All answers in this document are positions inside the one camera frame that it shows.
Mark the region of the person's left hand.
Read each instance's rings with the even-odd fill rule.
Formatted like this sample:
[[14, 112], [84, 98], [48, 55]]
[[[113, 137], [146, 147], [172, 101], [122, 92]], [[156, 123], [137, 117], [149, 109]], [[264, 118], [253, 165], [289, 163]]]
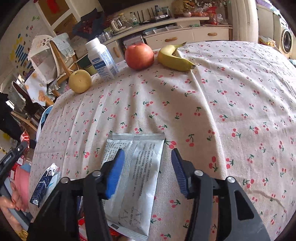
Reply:
[[1, 211], [3, 212], [6, 220], [11, 225], [15, 232], [20, 232], [22, 230], [22, 226], [16, 220], [16, 218], [11, 214], [10, 209], [16, 209], [17, 211], [23, 211], [23, 201], [22, 197], [20, 196], [16, 185], [14, 182], [10, 182], [12, 195], [11, 198], [6, 198], [1, 196]]

